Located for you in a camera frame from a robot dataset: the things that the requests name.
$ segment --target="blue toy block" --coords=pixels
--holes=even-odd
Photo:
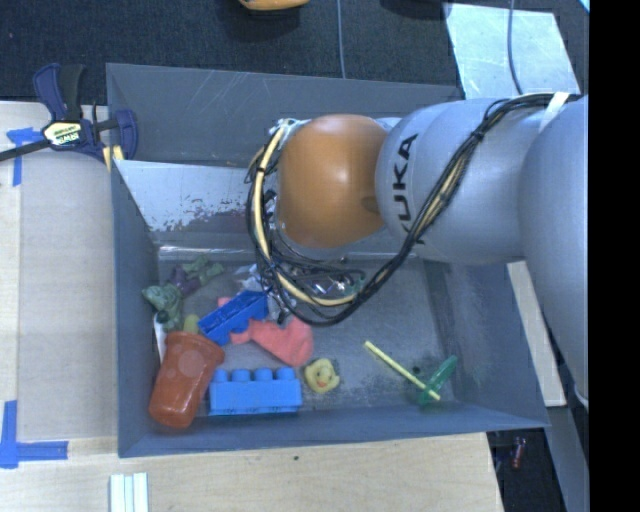
[[[0,468],[15,469],[21,461],[64,460],[67,458],[68,441],[45,443],[19,443],[16,441],[16,416],[18,402],[4,403],[2,437],[0,438]]]
[[[302,387],[293,368],[283,366],[233,370],[217,369],[209,384],[209,415],[268,414],[297,412],[302,405]]]
[[[263,320],[268,314],[267,295],[245,290],[201,318],[198,327],[207,338],[222,346],[229,343],[230,332],[246,331],[251,318]]]
[[[30,142],[39,142],[44,139],[42,133],[33,128],[19,128],[17,130],[9,130],[7,137],[16,147]],[[22,182],[22,157],[16,157],[13,162],[13,186],[16,187]]]

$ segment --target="black cable wire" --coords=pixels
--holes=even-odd
[[[516,73],[516,68],[513,63],[513,11],[515,10],[515,0],[511,0],[511,5],[509,7],[509,22],[507,24],[507,55],[509,56],[509,70],[511,71],[511,78],[513,80],[513,84],[516,86],[516,90],[518,94],[524,94],[522,90],[522,86],[520,85],[520,81],[518,80],[518,75]]]
[[[340,58],[340,72],[342,78],[347,78],[347,73],[344,67],[344,46],[342,44],[342,5],[340,0],[336,0],[336,7],[338,10],[338,55]]]

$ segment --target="blue clamp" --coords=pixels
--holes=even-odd
[[[75,151],[104,162],[106,146],[100,140],[100,132],[116,128],[120,132],[119,146],[123,156],[127,160],[133,158],[138,147],[138,127],[131,110],[118,110],[115,117],[98,122],[94,106],[93,122],[83,118],[78,103],[78,84],[84,69],[82,65],[54,63],[36,72],[33,85],[38,100],[51,114],[51,122],[42,128],[40,140],[0,152],[0,162],[45,148]]]
[[[16,147],[31,142],[39,142],[44,139],[39,130],[33,128],[19,128],[17,130],[9,130],[7,137]],[[16,187],[22,183],[22,157],[18,156],[13,163],[13,186]]]
[[[209,384],[209,415],[268,414],[297,412],[302,405],[302,387],[293,368],[274,372],[217,369]]]
[[[207,338],[223,346],[229,343],[230,332],[246,331],[251,318],[263,320],[268,314],[267,295],[245,290],[202,317],[198,327]]]
[[[4,403],[2,437],[0,438],[0,468],[15,469],[19,462],[35,460],[66,460],[69,441],[19,443],[16,441],[18,402]]]

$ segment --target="green plastic figure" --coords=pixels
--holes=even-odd
[[[176,331],[182,328],[184,298],[223,271],[222,265],[211,264],[205,255],[200,255],[192,263],[177,265],[165,284],[149,286],[142,295],[158,310],[157,320],[164,331]]]
[[[445,359],[431,378],[426,382],[426,389],[420,393],[420,398],[418,399],[420,405],[426,405],[434,400],[433,394],[429,393],[429,391],[434,393],[440,391],[440,388],[445,382],[447,382],[447,380],[449,380],[449,377],[451,377],[451,374],[456,369],[457,364],[458,358],[456,356],[449,356]]]

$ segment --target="toy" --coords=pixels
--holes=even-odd
[[[308,4],[309,0],[239,0],[252,12],[279,12]]]
[[[142,295],[158,310],[157,320],[165,332],[173,331],[182,324],[183,299],[223,271],[222,265],[209,264],[207,257],[200,255],[193,263],[174,267],[164,285],[149,286],[142,290]]]
[[[251,318],[262,320],[268,314],[266,294],[244,290],[203,317],[198,326],[207,338],[223,346],[229,343],[230,332],[245,331]]]
[[[224,362],[224,351],[197,333],[195,315],[184,330],[167,335],[167,350],[149,402],[149,414],[163,425],[187,428],[195,418],[215,369]]]
[[[42,140],[3,151],[0,161],[51,148],[83,153],[106,162],[106,155],[111,153],[100,140],[100,132],[114,128],[120,131],[123,156],[133,158],[138,147],[138,128],[131,110],[118,110],[115,118],[102,122],[97,122],[94,110],[93,123],[83,119],[78,104],[78,83],[84,70],[82,65],[49,64],[36,72],[33,85],[38,100],[51,114],[51,122],[41,130]]]
[[[288,366],[274,372],[259,368],[253,372],[216,370],[209,385],[210,415],[296,412],[302,405],[302,390],[295,372]]]
[[[224,306],[230,299],[221,297],[218,306]],[[249,328],[243,332],[230,332],[233,345],[255,341],[265,350],[289,366],[302,366],[313,354],[313,332],[311,326],[293,317],[281,328],[269,320],[249,319]]]
[[[18,402],[4,403],[2,437],[0,438],[0,468],[15,469],[21,461],[64,460],[67,458],[67,441],[20,443],[16,440],[16,416]]]
[[[400,375],[405,377],[407,380],[413,382],[416,386],[418,386],[423,392],[420,394],[419,402],[420,405],[424,405],[431,400],[440,400],[440,395],[438,391],[444,385],[444,383],[449,379],[453,370],[455,370],[456,364],[458,362],[458,358],[456,356],[451,356],[445,360],[444,363],[440,365],[438,370],[431,376],[431,378],[425,384],[421,380],[417,379],[415,375],[409,372],[406,368],[400,366],[396,361],[391,359],[387,354],[385,354],[382,350],[376,347],[370,341],[364,342],[365,348],[369,349],[375,355],[377,355],[380,359],[382,359],[385,363],[387,363],[391,368],[397,371]]]
[[[340,377],[328,359],[314,361],[304,369],[304,380],[316,393],[327,393],[340,384]]]
[[[164,359],[164,353],[167,350],[167,345],[165,344],[165,340],[167,339],[167,332],[164,330],[164,324],[158,322],[158,314],[155,313],[153,315],[153,332],[156,336],[156,346],[158,347],[158,356],[160,358],[160,363]]]

